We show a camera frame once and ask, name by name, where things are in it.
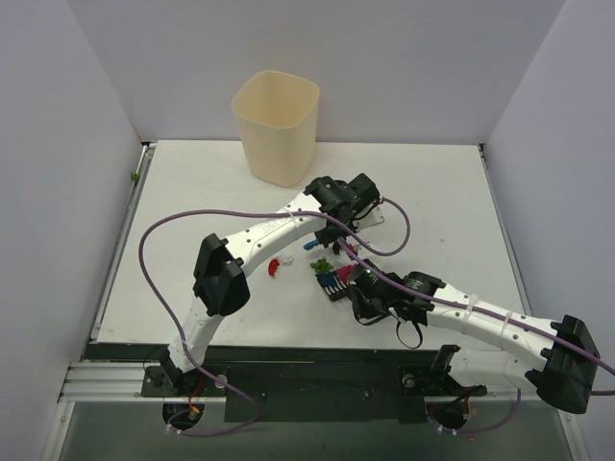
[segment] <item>black clamp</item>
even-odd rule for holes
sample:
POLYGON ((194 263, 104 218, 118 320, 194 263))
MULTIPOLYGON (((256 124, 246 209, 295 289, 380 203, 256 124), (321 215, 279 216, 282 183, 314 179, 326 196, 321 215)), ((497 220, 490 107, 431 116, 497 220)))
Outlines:
MULTIPOLYGON (((312 195, 320 203, 320 211, 341 221, 353 231, 357 229, 353 220, 358 214, 381 199, 381 193, 374 182, 363 173, 348 183, 336 181, 330 176, 316 178, 306 187, 304 194, 312 195)), ((331 223, 315 233, 316 239, 325 247, 347 235, 346 231, 331 223)))

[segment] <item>beige plastic cup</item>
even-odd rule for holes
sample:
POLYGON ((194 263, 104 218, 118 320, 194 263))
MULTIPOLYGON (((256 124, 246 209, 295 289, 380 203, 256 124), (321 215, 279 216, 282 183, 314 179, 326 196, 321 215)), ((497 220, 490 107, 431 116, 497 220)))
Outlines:
POLYGON ((289 187, 314 159, 320 89, 275 70, 259 72, 235 95, 233 112, 252 174, 289 187))

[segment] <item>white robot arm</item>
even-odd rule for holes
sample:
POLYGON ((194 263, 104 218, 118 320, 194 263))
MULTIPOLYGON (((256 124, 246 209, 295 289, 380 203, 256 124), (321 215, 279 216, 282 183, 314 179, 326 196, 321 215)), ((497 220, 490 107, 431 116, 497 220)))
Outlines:
MULTIPOLYGON (((250 293, 246 279, 261 263, 278 254, 292 242, 315 233, 324 245, 334 243, 347 233, 331 225, 322 215, 298 215, 302 211, 326 213, 349 226, 353 231, 381 222, 377 205, 380 193, 365 176, 359 175, 350 183, 318 178, 304 192, 286 204, 279 213, 288 216, 256 224, 224 239, 215 234, 201 246, 194 277, 195 299, 184 320, 186 346, 198 363, 203 363, 209 342, 225 316, 247 303, 250 293), (371 213, 361 219, 361 213, 371 213)), ((440 303, 412 299, 390 286, 378 283, 370 271, 358 268, 351 276, 351 290, 360 307, 391 313, 400 321, 412 321, 429 327, 459 331, 497 348, 497 351, 458 350, 448 364, 449 376, 460 386, 503 386, 534 389, 548 403, 565 411, 584 412, 596 366, 581 363, 570 352, 560 350, 554 341, 510 324, 510 319, 540 328, 552 335, 565 334, 588 351, 595 349, 591 336, 578 319, 568 317, 562 324, 510 312, 480 301, 475 295, 463 293, 440 279, 421 273, 410 273, 403 279, 387 274, 408 288, 438 300, 467 304, 463 311, 440 303), (498 320, 473 311, 473 306, 501 314, 498 320)), ((162 366, 176 382, 194 366, 185 356, 181 338, 168 348, 162 366)))

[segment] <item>white wall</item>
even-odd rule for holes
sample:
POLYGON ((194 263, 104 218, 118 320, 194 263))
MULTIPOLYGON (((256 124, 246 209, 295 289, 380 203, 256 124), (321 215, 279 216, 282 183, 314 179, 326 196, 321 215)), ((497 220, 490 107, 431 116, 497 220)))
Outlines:
POLYGON ((68 0, 143 139, 237 138, 277 69, 322 89, 322 140, 487 139, 563 0, 68 0))
MULTIPOLYGON (((537 314, 579 316, 615 363, 615 2, 568 0, 486 145, 487 163, 537 314)), ((599 372, 597 389, 615 388, 599 372)), ((614 398, 582 429, 612 460, 614 398)))
POLYGON ((64 0, 0 13, 0 458, 38 459, 140 145, 64 0))

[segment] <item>cable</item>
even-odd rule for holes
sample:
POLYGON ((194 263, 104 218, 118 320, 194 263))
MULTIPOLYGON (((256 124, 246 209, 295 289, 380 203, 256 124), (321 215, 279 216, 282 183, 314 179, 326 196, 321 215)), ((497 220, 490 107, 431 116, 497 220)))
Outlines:
POLYGON ((419 324, 417 324, 416 322, 412 322, 412 324, 416 328, 416 332, 419 333, 419 344, 417 344, 413 348, 406 344, 404 341, 402 341, 402 338, 400 337, 400 326, 402 325, 402 323, 399 320, 397 321, 397 326, 395 326, 395 335, 397 336, 399 342, 406 346, 408 349, 419 349, 423 344, 423 331, 421 331, 419 324))
MULTIPOLYGON (((447 305, 449 307, 456 307, 456 308, 459 308, 459 309, 466 309, 468 307, 467 304, 456 303, 456 302, 448 301, 448 300, 441 300, 439 298, 434 298, 433 296, 429 296, 429 295, 426 295, 424 293, 421 293, 421 292, 418 292, 416 290, 413 290, 411 288, 408 288, 406 286, 403 286, 400 283, 397 283, 397 282, 391 280, 385 274, 383 274, 382 272, 374 269, 372 266, 370 266, 365 261, 363 261, 363 259, 361 259, 357 255, 355 255, 352 252, 352 250, 348 247, 348 244, 343 239, 339 238, 339 239, 337 239, 337 242, 344 249, 344 251, 346 252, 346 254, 348 255, 348 257, 350 259, 353 259, 355 262, 360 264, 365 269, 368 269, 368 270, 372 271, 372 274, 374 274, 374 276, 376 276, 378 279, 382 280, 384 283, 388 283, 389 285, 397 288, 398 290, 401 290, 404 293, 408 293, 408 295, 419 297, 419 298, 421 298, 423 300, 426 300, 426 301, 429 301, 431 303, 447 305)), ((497 312, 492 312, 489 309, 485 309, 484 307, 480 307, 478 305, 474 306, 474 311, 478 312, 480 314, 484 314, 484 315, 489 316, 489 317, 493 317, 494 319, 498 319, 500 321, 506 320, 506 317, 504 315, 498 314, 497 312)), ((592 355, 588 351, 583 350, 579 346, 576 346, 576 345, 572 344, 571 342, 566 341, 565 339, 558 338, 557 336, 552 335, 552 334, 548 333, 547 331, 544 331, 544 330, 542 330, 540 328, 537 328, 537 327, 534 327, 532 325, 526 324, 524 322, 519 322, 518 320, 515 320, 515 319, 508 319, 508 322, 511 325, 514 325, 515 327, 524 328, 527 331, 531 331, 532 333, 538 334, 538 335, 540 335, 540 336, 542 336, 544 338, 547 338, 547 339, 549 339, 551 341, 554 341, 555 343, 559 344, 560 346, 563 346, 563 347, 568 348, 569 350, 571 350, 573 352, 578 353, 583 358, 585 358, 585 359, 595 363, 596 365, 598 365, 602 369, 604 369, 607 372, 609 372, 611 375, 615 376, 615 368, 611 367, 609 364, 607 364, 603 360, 600 360, 598 357, 592 355)), ((592 396, 615 396, 615 390, 611 390, 611 391, 592 391, 591 395, 592 396)))
POLYGON ((201 389, 203 389, 203 383, 204 383, 204 382, 205 382, 205 381, 204 381, 202 378, 201 378, 201 379, 199 379, 199 383, 197 384, 196 388, 194 389, 194 392, 193 392, 192 394, 190 394, 190 397, 188 397, 188 407, 189 407, 189 408, 190 408, 190 409, 191 409, 194 413, 196 413, 197 415, 198 415, 199 413, 201 413, 201 410, 199 410, 196 406, 194 406, 194 405, 192 404, 192 399, 194 399, 194 398, 195 398, 195 397, 199 394, 199 392, 201 392, 201 389))
MULTIPOLYGON (((318 217, 318 218, 323 218, 326 219, 327 221, 329 221, 330 223, 335 224, 336 226, 340 227, 341 229, 343 229, 344 231, 346 231, 349 235, 351 235, 360 245, 363 246, 363 248, 365 248, 367 251, 371 252, 374 255, 379 255, 379 256, 392 256, 392 255, 396 255, 398 254, 407 244, 409 238, 410 238, 410 220, 409 217, 407 215, 407 213, 404 211, 404 209, 399 206, 397 203, 393 202, 390 199, 386 199, 386 198, 382 198, 382 202, 383 203, 388 203, 392 206, 394 206, 395 208, 398 209, 398 211, 400 211, 400 213, 402 214, 405 222, 406 222, 406 235, 404 237, 404 240, 402 242, 402 244, 396 248, 395 250, 392 250, 390 252, 382 252, 380 250, 376 250, 374 248, 372 248, 367 242, 365 242, 364 240, 362 240, 355 232, 353 232, 348 226, 346 226, 344 223, 342 223, 341 221, 333 218, 332 216, 329 216, 327 214, 324 213, 320 213, 317 211, 294 211, 292 214, 296 215, 296 216, 314 216, 314 217, 318 217)), ((235 392, 236 394, 238 394, 239 396, 241 396, 243 399, 247 400, 249 403, 251 403, 256 410, 259 412, 259 405, 258 403, 252 399, 250 396, 248 396, 247 394, 245 394, 244 392, 242 392, 241 390, 237 389, 236 387, 232 386, 230 383, 226 383, 220 379, 218 379, 215 375, 213 375, 212 373, 208 372, 207 370, 205 370, 199 363, 196 362, 196 360, 194 360, 194 357, 192 357, 190 351, 188 350, 187 346, 185 345, 185 332, 184 329, 182 328, 182 324, 180 323, 180 321, 178 320, 177 316, 175 315, 175 313, 173 312, 173 309, 170 307, 170 305, 168 304, 168 302, 166 301, 166 299, 162 296, 161 292, 159 291, 159 289, 157 288, 157 286, 154 284, 154 281, 152 280, 146 266, 145 266, 145 260, 144 260, 144 246, 145 246, 145 242, 148 238, 148 236, 158 227, 169 223, 171 221, 180 219, 180 218, 185 218, 187 216, 198 216, 198 215, 207 215, 207 214, 219 214, 219 215, 226 215, 226 216, 235 216, 235 217, 243 217, 243 218, 261 218, 261 219, 276 219, 276 218, 285 218, 287 216, 288 213, 246 213, 246 212, 241 212, 241 211, 229 211, 229 210, 223 210, 223 209, 197 209, 197 210, 191 210, 191 211, 184 211, 181 213, 176 213, 170 216, 167 216, 165 218, 162 218, 160 220, 158 220, 156 223, 152 224, 146 231, 145 233, 143 233, 143 235, 141 236, 141 239, 139 241, 139 245, 138 245, 138 260, 139 260, 139 266, 141 268, 141 271, 143 273, 143 276, 145 277, 148 285, 150 286, 150 288, 152 289, 152 291, 154 292, 154 294, 156 295, 156 297, 158 298, 158 300, 161 302, 162 306, 164 307, 164 309, 166 310, 166 312, 169 314, 169 316, 171 317, 171 320, 173 321, 173 323, 175 324, 175 327, 177 328, 178 332, 180 333, 180 337, 182 339, 182 347, 184 350, 184 354, 186 356, 186 358, 188 359, 188 361, 194 366, 194 368, 196 370, 198 370, 201 374, 203 374, 204 376, 208 377, 209 379, 212 379, 213 381, 219 383, 220 385, 228 388, 229 390, 231 390, 232 392, 235 392)), ((363 261, 363 259, 361 259, 360 257, 358 257, 357 255, 355 255, 353 253, 353 251, 349 248, 348 244, 345 242, 345 240, 343 238, 339 238, 338 239, 338 243, 340 244, 341 248, 344 249, 344 251, 348 254, 350 259, 353 259, 355 262, 357 262, 358 264, 360 264, 361 266, 365 267, 366 269, 372 271, 372 273, 375 275, 375 277, 377 277, 378 279, 384 281, 385 283, 388 283, 389 285, 405 292, 408 293, 409 295, 415 296, 415 297, 419 297, 421 299, 424 299, 426 301, 430 301, 433 303, 439 303, 439 304, 443 304, 443 305, 448 305, 450 307, 456 307, 456 308, 461 308, 461 309, 465 309, 467 307, 466 304, 463 303, 455 303, 455 302, 450 302, 447 300, 440 300, 434 297, 431 297, 429 295, 425 295, 423 293, 420 293, 418 291, 412 290, 410 288, 407 288, 406 286, 403 286, 391 279, 389 279, 387 276, 385 276, 384 274, 382 274, 380 271, 374 269, 373 267, 369 266, 365 261, 363 261)), ((495 319, 498 319, 500 321, 504 321, 505 320, 505 316, 498 314, 496 312, 491 312, 488 309, 485 309, 483 307, 480 306, 475 306, 474 310, 476 312, 482 313, 484 315, 493 317, 495 319)), ((531 331, 535 334, 539 334, 545 338, 548 338, 552 341, 554 341, 555 343, 564 346, 566 348, 568 348, 569 350, 578 353, 579 355, 581 355, 582 357, 586 358, 587 360, 590 360, 591 362, 597 364, 598 366, 600 366, 601 368, 605 369, 606 371, 608 371, 611 375, 615 376, 615 368, 611 367, 610 365, 608 365, 607 363, 605 363, 604 361, 600 360, 599 358, 595 357, 594 355, 592 355, 591 353, 584 351, 583 349, 575 346, 574 344, 563 340, 561 338, 558 338, 550 333, 548 333, 547 331, 543 331, 540 328, 536 328, 532 325, 528 325, 525 324, 523 322, 519 322, 515 319, 509 319, 508 322, 511 325, 514 325, 516 327, 519 328, 524 328, 528 331, 531 331)), ((592 391, 591 393, 592 396, 612 396, 615 395, 615 390, 611 390, 611 391, 592 391)), ((184 435, 188 435, 188 436, 195 436, 195 437, 208 437, 208 436, 215 436, 215 435, 223 435, 223 434, 228 434, 231 432, 234 432, 236 430, 239 430, 240 428, 243 428, 247 425, 252 424, 254 421, 256 421, 258 418, 258 413, 255 417, 253 417, 252 419, 244 422, 244 423, 240 423, 238 425, 233 425, 231 427, 227 427, 225 429, 219 429, 219 430, 214 430, 214 431, 210 431, 210 432, 185 432, 184 435)))
POLYGON ((519 409, 521 408, 521 390, 517 389, 517 400, 515 401, 515 406, 512 408, 512 410, 510 411, 510 413, 508 413, 508 415, 501 420, 498 423, 495 423, 494 425, 487 425, 485 427, 479 427, 477 429, 459 429, 459 430, 452 430, 449 429, 447 427, 444 427, 443 425, 441 425, 438 421, 436 421, 433 418, 433 415, 430 413, 430 419, 436 423, 439 427, 442 427, 442 430, 445 432, 449 432, 451 434, 455 434, 455 435, 461 435, 461 434, 480 434, 483 432, 489 432, 491 430, 496 430, 499 429, 500 427, 507 425, 508 423, 510 423, 515 416, 517 416, 517 413, 519 412, 519 409))
MULTIPOLYGON (((397 208, 400 211, 400 213, 402 214, 402 216, 404 218, 404 221, 406 222, 406 236, 404 237, 404 240, 403 240, 402 244, 398 248, 396 248, 395 250, 393 250, 391 252, 381 252, 379 250, 373 249, 372 247, 369 246, 369 244, 367 242, 363 241, 360 237, 358 237, 348 226, 346 226, 341 221, 339 221, 339 220, 337 220, 337 219, 335 219, 332 216, 329 216, 327 214, 320 213, 318 211, 294 211, 294 212, 292 212, 292 214, 294 214, 296 216, 314 216, 314 217, 317 217, 317 218, 324 218, 327 221, 329 221, 330 223, 333 223, 336 226, 338 226, 341 229, 343 229, 344 231, 346 231, 349 235, 352 235, 353 238, 356 239, 359 244, 361 244, 368 251, 372 252, 374 255, 380 255, 380 256, 396 255, 397 253, 399 253, 406 246, 407 241, 410 238, 410 219, 409 219, 407 213, 404 211, 404 209, 401 206, 399 206, 398 204, 396 204, 395 202, 393 202, 392 200, 382 198, 382 202, 383 203, 389 203, 389 204, 393 205, 395 208, 397 208)), ((220 214, 220 215, 225 215, 225 216, 236 216, 236 217, 242 217, 242 218, 261 218, 261 219, 285 218, 288 215, 288 213, 245 213, 245 212, 241 212, 241 211, 229 211, 229 210, 225 210, 225 209, 196 209, 196 210, 191 210, 191 211, 184 211, 184 212, 181 212, 181 213, 176 213, 176 214, 172 214, 170 216, 166 216, 165 218, 162 218, 162 219, 158 220, 157 222, 152 224, 149 228, 147 228, 147 230, 143 233, 143 235, 141 236, 141 239, 139 240, 139 243, 138 243, 138 263, 139 263, 139 266, 141 268, 141 272, 143 273, 143 276, 145 277, 145 280, 147 281, 147 284, 150 286, 150 288, 154 292, 154 295, 156 295, 156 298, 158 298, 158 300, 160 301, 160 303, 162 304, 162 306, 166 310, 166 313, 169 315, 169 317, 171 317, 171 320, 173 321, 173 324, 175 324, 175 328, 179 332, 180 338, 182 339, 182 349, 184 350, 184 354, 185 354, 186 358, 188 359, 188 361, 202 375, 204 375, 204 376, 208 377, 209 379, 217 382, 218 384, 222 385, 223 387, 226 387, 230 391, 235 392, 237 395, 239 395, 240 397, 242 397, 243 399, 245 399, 246 401, 251 403, 255 407, 255 409, 257 410, 257 414, 253 418, 251 418, 248 421, 245 421, 243 423, 240 423, 238 425, 233 425, 231 427, 227 427, 227 428, 224 428, 224 429, 218 429, 218 430, 213 430, 213 431, 208 431, 208 432, 183 432, 184 435, 190 436, 190 437, 211 437, 211 436, 224 435, 224 434, 229 434, 231 432, 235 432, 235 431, 237 431, 237 430, 239 430, 239 429, 241 429, 243 427, 246 427, 246 426, 251 425, 252 423, 254 423, 258 419, 258 416, 259 416, 259 413, 260 413, 260 405, 258 405, 258 403, 254 399, 252 399, 246 393, 244 393, 240 389, 237 389, 236 387, 234 387, 230 383, 224 382, 221 379, 218 379, 218 377, 216 375, 214 375, 214 374, 210 373, 209 371, 207 371, 205 368, 203 368, 194 359, 194 357, 190 353, 190 350, 187 348, 187 346, 185 344, 186 343, 185 331, 184 331, 184 328, 182 327, 181 322, 177 318, 177 315, 175 315, 175 312, 173 312, 173 309, 171 308, 169 303, 166 301, 166 299, 164 298, 162 293, 157 288, 156 284, 152 280, 152 277, 150 276, 150 273, 147 270, 147 267, 145 265, 145 257, 144 257, 145 242, 147 241, 147 238, 150 236, 150 234, 153 231, 155 231, 157 228, 159 228, 160 226, 162 226, 162 225, 164 225, 166 223, 169 223, 171 221, 175 221, 175 220, 180 219, 180 218, 185 218, 185 217, 188 217, 188 216, 207 215, 207 214, 220 214)))
POLYGON ((372 326, 372 325, 377 324, 377 323, 378 323, 378 322, 380 322, 381 320, 386 319, 387 317, 389 317, 389 316, 388 316, 388 315, 386 315, 386 314, 382 314, 382 315, 380 315, 380 316, 376 317, 375 319, 369 320, 369 321, 367 321, 367 322, 361 322, 359 319, 355 319, 355 320, 357 320, 357 323, 358 323, 359 325, 361 325, 362 327, 370 327, 370 326, 372 326))
POLYGON ((459 403, 462 400, 465 400, 465 410, 468 410, 468 400, 470 399, 470 397, 472 397, 473 394, 476 394, 478 391, 485 389, 484 386, 472 386, 468 389, 466 389, 459 397, 457 397, 455 400, 449 402, 449 403, 445 403, 444 406, 451 406, 452 408, 456 409, 456 404, 459 403))
POLYGON ((374 211, 374 209, 376 209, 376 208, 378 207, 378 205, 380 205, 380 204, 381 204, 381 202, 380 202, 380 201, 374 202, 374 203, 373 203, 373 204, 372 204, 372 205, 371 205, 371 206, 367 209, 367 211, 365 211, 365 212, 364 212, 363 214, 361 214, 360 216, 355 217, 355 219, 353 219, 353 221, 360 221, 361 219, 366 218, 366 217, 367 217, 367 215, 368 215, 369 213, 371 213, 372 211, 374 211))

